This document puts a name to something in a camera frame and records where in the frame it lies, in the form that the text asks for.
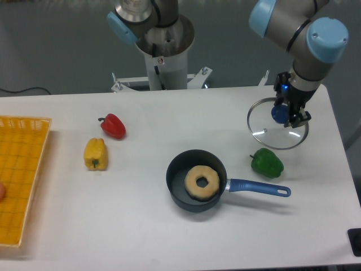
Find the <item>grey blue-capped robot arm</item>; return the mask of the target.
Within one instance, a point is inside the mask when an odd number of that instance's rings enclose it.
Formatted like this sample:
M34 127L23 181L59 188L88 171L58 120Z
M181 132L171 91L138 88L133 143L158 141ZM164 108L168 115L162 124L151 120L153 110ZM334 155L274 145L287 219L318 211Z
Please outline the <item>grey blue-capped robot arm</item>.
M338 20L315 18L326 1L258 1L250 28L294 58L288 72L277 75L272 116L286 127L304 126L305 110L349 39ZM178 11L177 1L119 1L107 22L124 43L144 55L151 90L187 87L187 53L195 39L192 23Z

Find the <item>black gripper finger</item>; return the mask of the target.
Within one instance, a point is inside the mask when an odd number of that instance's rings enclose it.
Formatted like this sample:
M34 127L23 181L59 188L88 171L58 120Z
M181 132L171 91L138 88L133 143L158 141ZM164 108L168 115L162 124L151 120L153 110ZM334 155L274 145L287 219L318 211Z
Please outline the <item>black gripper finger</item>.
M287 103L287 120L284 124L284 127L293 127L294 123L297 120L297 113L293 108L293 104L291 102Z
M294 115L291 118L291 127L298 128L304 126L308 124L310 120L311 120L311 115L309 114L309 112L300 110L298 114Z

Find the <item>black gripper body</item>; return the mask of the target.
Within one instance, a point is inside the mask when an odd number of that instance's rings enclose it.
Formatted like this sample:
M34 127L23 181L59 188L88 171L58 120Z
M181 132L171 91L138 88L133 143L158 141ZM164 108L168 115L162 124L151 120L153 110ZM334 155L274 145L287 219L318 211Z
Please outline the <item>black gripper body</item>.
M283 95L290 109L299 111L312 98L316 90L303 91L295 88L289 82L283 85Z

